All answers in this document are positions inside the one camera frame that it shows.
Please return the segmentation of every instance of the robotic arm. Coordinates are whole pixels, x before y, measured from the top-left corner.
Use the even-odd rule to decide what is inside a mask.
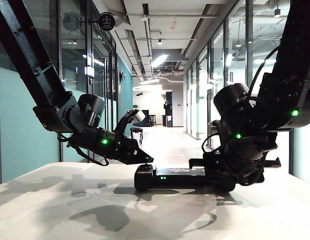
[[[143,120],[141,111],[128,111],[116,129],[108,131],[98,127],[104,109],[102,99],[84,94],[77,102],[72,92],[64,89],[21,0],[0,0],[0,39],[35,100],[33,110],[46,130],[58,133],[60,141],[68,142],[81,156],[99,165],[105,164],[91,159],[80,148],[125,164],[153,161],[135,139],[124,136],[128,123]],[[72,135],[65,138],[62,133]]]
[[[252,88],[264,64],[250,89],[236,83],[214,98],[222,144],[219,152],[204,154],[205,165],[244,186],[264,181],[263,168],[271,165],[266,155],[277,148],[277,132],[310,123],[310,0],[291,2],[280,46],[267,58],[277,50],[273,72],[264,74],[257,97]]]

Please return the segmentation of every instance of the ceiling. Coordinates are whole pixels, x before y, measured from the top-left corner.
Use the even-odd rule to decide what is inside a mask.
[[[167,84],[182,84],[188,48],[196,44],[201,22],[211,20],[199,16],[218,18],[218,8],[229,0],[104,1],[116,21],[125,17],[116,25],[115,32],[133,65],[134,75],[140,81],[159,77]],[[167,54],[167,59],[153,68],[151,64],[162,54]]]

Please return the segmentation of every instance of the tabletop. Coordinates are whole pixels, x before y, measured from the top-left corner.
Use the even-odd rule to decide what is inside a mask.
[[[265,182],[133,187],[135,165],[51,163],[0,185],[0,240],[310,239],[310,185],[277,169]]]

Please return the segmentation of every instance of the stool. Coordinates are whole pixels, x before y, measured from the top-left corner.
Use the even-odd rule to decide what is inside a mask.
[[[150,126],[157,126],[157,123],[156,123],[156,115],[149,115],[149,123],[150,123]]]
[[[139,142],[140,142],[140,144],[142,144],[142,142],[143,142],[143,129],[141,127],[136,127],[136,126],[131,127],[130,128],[131,139],[134,139],[133,133],[140,133]]]

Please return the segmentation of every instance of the black cable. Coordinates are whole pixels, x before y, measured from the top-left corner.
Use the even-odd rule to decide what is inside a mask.
[[[268,60],[276,51],[278,51],[278,49],[279,49],[279,46],[276,47],[274,50],[272,50],[272,51],[266,56],[264,62],[259,66],[259,68],[258,68],[258,70],[257,70],[257,72],[256,72],[256,74],[255,74],[255,77],[254,77],[253,81],[251,82],[251,85],[250,85],[250,88],[249,88],[249,92],[248,92],[248,95],[247,95],[247,97],[246,97],[246,102],[247,102],[247,103],[248,103],[249,100],[250,100],[250,96],[251,96],[251,93],[252,93],[252,91],[253,91],[254,85],[255,85],[255,83],[256,83],[256,81],[257,81],[257,78],[258,78],[258,76],[259,76],[261,70],[263,69],[264,65],[266,64],[266,60]]]
[[[109,161],[105,157],[104,157],[104,160],[105,160],[106,163],[103,164],[103,163],[101,163],[99,161],[96,161],[96,160],[92,159],[90,156],[85,154],[78,146],[71,145],[71,147],[76,150],[78,155],[82,156],[83,158],[87,159],[88,161],[91,161],[92,163],[95,163],[95,164],[100,165],[100,166],[107,166],[107,165],[109,165]]]
[[[204,153],[207,153],[207,152],[205,151],[205,149],[204,149],[205,142],[206,142],[208,139],[210,139],[210,138],[212,138],[213,136],[216,136],[216,135],[219,135],[219,132],[216,132],[216,133],[214,133],[214,134],[209,135],[209,136],[204,140],[203,144],[201,145],[201,149],[203,150]]]
[[[69,141],[69,137],[65,137],[63,134],[61,133],[58,133],[57,134],[57,139],[58,141],[62,142],[62,143],[65,143],[65,142],[68,142]]]

